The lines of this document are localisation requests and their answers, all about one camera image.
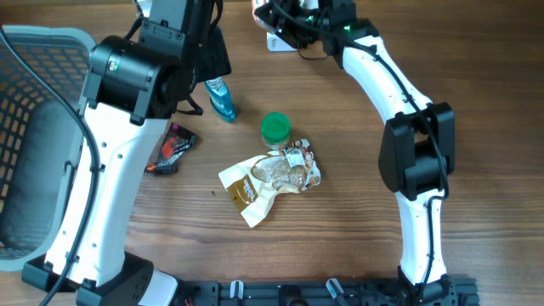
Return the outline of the blue mouthwash bottle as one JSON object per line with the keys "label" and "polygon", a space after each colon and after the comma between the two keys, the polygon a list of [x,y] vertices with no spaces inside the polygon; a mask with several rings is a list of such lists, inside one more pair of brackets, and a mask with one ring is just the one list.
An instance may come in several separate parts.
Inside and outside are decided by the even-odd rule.
{"label": "blue mouthwash bottle", "polygon": [[216,113],[226,122],[233,122],[236,119],[235,107],[232,103],[231,94],[223,78],[217,77],[205,82],[210,102]]}

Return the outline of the small red white box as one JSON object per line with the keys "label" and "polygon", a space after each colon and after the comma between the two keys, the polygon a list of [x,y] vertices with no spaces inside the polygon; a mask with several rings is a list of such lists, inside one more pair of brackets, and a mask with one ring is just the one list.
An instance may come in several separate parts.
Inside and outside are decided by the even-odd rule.
{"label": "small red white box", "polygon": [[256,9],[263,7],[268,1],[269,0],[252,0],[252,11],[255,12]]}

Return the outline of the black red snack wrapper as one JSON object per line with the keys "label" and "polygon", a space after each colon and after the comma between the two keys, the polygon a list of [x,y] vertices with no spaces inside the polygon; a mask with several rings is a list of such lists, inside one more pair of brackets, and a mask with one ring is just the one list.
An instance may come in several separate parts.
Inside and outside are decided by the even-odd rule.
{"label": "black red snack wrapper", "polygon": [[181,156],[196,144],[196,134],[176,123],[172,123],[159,149],[155,162],[146,166],[147,173],[172,174],[178,171]]}

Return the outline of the green lid jar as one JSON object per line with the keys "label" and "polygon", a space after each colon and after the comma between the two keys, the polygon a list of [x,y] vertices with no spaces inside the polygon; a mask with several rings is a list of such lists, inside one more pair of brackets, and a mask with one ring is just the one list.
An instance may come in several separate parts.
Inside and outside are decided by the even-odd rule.
{"label": "green lid jar", "polygon": [[261,122],[263,142],[271,150],[279,150],[289,143],[291,137],[291,122],[281,112],[270,112]]}

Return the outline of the white brown cookie bag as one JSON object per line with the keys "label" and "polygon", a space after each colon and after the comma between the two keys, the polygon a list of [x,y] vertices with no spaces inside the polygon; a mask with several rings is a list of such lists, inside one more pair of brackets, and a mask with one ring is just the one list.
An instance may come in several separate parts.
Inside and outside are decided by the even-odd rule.
{"label": "white brown cookie bag", "polygon": [[251,228],[267,217],[278,195],[298,194],[321,182],[315,153],[307,139],[241,161],[218,177]]}

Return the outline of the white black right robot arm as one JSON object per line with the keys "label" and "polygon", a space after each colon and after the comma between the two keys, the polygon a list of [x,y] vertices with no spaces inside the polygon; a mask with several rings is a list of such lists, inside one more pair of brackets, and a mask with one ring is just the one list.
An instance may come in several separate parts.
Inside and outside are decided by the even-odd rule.
{"label": "white black right robot arm", "polygon": [[440,214],[455,168],[455,116],[417,90],[394,63],[377,28],[356,15],[352,1],[253,4],[256,21],[293,48],[322,42],[364,90],[384,123],[378,157],[382,181],[399,204],[403,253],[399,277],[411,305],[448,296]]}

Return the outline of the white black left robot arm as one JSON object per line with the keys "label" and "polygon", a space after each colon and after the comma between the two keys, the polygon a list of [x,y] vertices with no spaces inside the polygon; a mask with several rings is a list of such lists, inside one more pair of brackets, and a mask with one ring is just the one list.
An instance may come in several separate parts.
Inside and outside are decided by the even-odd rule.
{"label": "white black left robot arm", "polygon": [[124,37],[109,36],[88,58],[74,115],[82,152],[53,244],[24,265],[22,280],[76,292],[80,305],[189,305],[179,278],[126,251],[128,221],[156,141],[199,82],[225,74],[220,1],[154,1]]}

